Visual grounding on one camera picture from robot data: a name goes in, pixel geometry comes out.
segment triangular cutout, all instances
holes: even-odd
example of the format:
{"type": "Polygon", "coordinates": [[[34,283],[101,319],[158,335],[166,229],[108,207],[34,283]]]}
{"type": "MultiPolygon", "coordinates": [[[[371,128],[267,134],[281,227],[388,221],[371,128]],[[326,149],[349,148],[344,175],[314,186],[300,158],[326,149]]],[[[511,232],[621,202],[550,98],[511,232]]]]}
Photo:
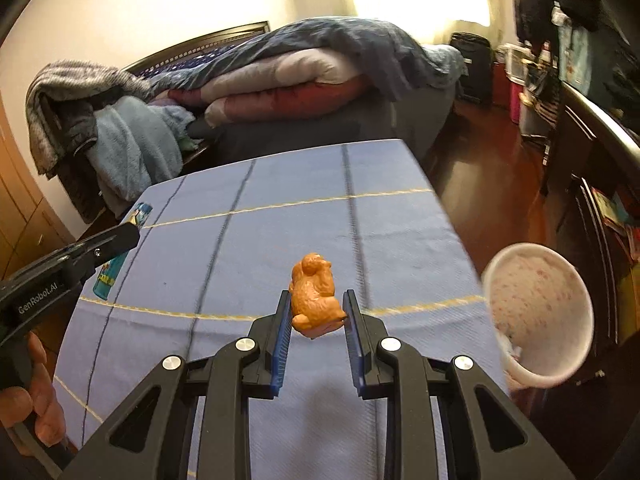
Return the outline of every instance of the triangular cutout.
{"type": "Polygon", "coordinates": [[[133,453],[140,453],[145,449],[146,437],[158,405],[160,391],[160,386],[154,386],[140,399],[136,407],[111,435],[109,443],[112,446],[121,447],[133,453]]]}
{"type": "Polygon", "coordinates": [[[522,430],[511,420],[494,396],[483,386],[476,386],[475,393],[491,449],[499,452],[524,444],[522,430]]]}

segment yellow stripe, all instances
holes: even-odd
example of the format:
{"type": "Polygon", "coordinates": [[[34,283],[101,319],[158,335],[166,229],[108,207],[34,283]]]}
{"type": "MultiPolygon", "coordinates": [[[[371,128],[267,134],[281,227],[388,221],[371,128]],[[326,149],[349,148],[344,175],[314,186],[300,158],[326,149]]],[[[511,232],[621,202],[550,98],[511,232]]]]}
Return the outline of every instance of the yellow stripe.
{"type": "Polygon", "coordinates": [[[393,306],[390,308],[374,308],[366,310],[366,314],[372,316],[397,316],[398,314],[408,314],[411,312],[423,312],[425,310],[437,310],[449,306],[463,306],[470,303],[484,301],[484,296],[465,296],[464,298],[452,298],[451,300],[438,301],[436,303],[419,303],[415,305],[393,306]]]}
{"type": "Polygon", "coordinates": [[[194,312],[169,312],[167,310],[157,310],[154,308],[145,308],[143,306],[130,306],[122,305],[119,303],[109,303],[103,300],[94,300],[94,298],[88,298],[86,296],[80,296],[80,299],[89,303],[95,303],[103,306],[112,306],[114,308],[120,308],[122,310],[130,310],[132,312],[143,312],[145,314],[156,314],[156,316],[170,316],[170,317],[187,317],[190,319],[210,319],[216,321],[254,321],[260,316],[232,316],[229,314],[196,314],[194,312]]]}
{"type": "Polygon", "coordinates": [[[348,200],[350,198],[364,198],[368,196],[395,196],[395,195],[406,195],[406,194],[413,194],[413,193],[433,193],[433,189],[427,189],[427,188],[401,189],[398,191],[386,191],[386,192],[379,192],[379,193],[360,193],[357,195],[333,196],[330,198],[313,198],[311,200],[300,200],[298,202],[285,202],[283,204],[263,205],[259,207],[251,207],[248,209],[238,209],[236,211],[226,211],[224,213],[214,213],[210,215],[194,216],[193,218],[183,218],[181,220],[172,220],[170,222],[158,222],[157,224],[145,225],[143,229],[151,229],[152,227],[162,227],[165,225],[181,224],[183,222],[191,222],[194,220],[205,220],[207,218],[218,218],[226,215],[238,215],[240,213],[251,213],[253,211],[262,211],[264,209],[278,209],[281,207],[290,207],[295,205],[317,204],[321,202],[335,202],[337,200],[348,200]]]}
{"type": "Polygon", "coordinates": [[[89,408],[84,402],[82,402],[80,397],[78,397],[75,393],[73,393],[69,389],[69,387],[65,383],[63,383],[62,380],[57,375],[54,375],[53,378],[60,384],[60,386],[62,386],[65,389],[65,391],[72,397],[73,400],[75,400],[75,402],[80,404],[80,406],[82,406],[84,409],[86,409],[87,412],[91,413],[94,416],[95,420],[100,422],[100,424],[104,422],[102,420],[102,417],[100,415],[98,415],[97,413],[95,413],[94,410],[89,408]]]}

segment orange toy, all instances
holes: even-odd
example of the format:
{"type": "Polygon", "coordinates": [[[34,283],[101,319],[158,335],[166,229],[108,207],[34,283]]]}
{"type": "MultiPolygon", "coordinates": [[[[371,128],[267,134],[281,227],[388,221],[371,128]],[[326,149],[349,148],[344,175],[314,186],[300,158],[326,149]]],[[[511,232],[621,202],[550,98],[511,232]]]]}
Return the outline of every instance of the orange toy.
{"type": "Polygon", "coordinates": [[[302,335],[315,339],[338,330],[347,317],[334,298],[331,262],[320,254],[309,253],[291,270],[292,325],[302,335]]]}

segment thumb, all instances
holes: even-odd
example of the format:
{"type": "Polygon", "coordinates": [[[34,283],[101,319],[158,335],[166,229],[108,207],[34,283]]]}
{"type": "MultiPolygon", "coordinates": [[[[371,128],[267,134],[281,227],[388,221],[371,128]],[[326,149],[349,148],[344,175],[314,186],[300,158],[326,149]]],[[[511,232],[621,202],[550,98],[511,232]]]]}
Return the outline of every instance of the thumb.
{"type": "Polygon", "coordinates": [[[0,422],[10,428],[22,422],[33,410],[33,401],[27,390],[13,386],[0,392],[0,422]]]}

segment human hand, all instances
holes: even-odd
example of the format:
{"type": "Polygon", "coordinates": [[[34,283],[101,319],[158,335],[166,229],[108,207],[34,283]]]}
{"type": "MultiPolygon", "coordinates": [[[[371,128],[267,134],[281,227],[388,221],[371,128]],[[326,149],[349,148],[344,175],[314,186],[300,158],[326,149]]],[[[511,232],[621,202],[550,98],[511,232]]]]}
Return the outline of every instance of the human hand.
{"type": "MultiPolygon", "coordinates": [[[[65,414],[56,399],[56,391],[44,366],[47,353],[33,332],[27,335],[27,346],[33,361],[29,390],[14,386],[0,392],[0,422],[5,428],[10,428],[22,422],[31,412],[36,412],[36,436],[45,446],[50,447],[59,443],[65,436],[65,414]]],[[[21,454],[31,454],[24,444],[16,441],[12,432],[9,432],[9,436],[21,454]]]]}

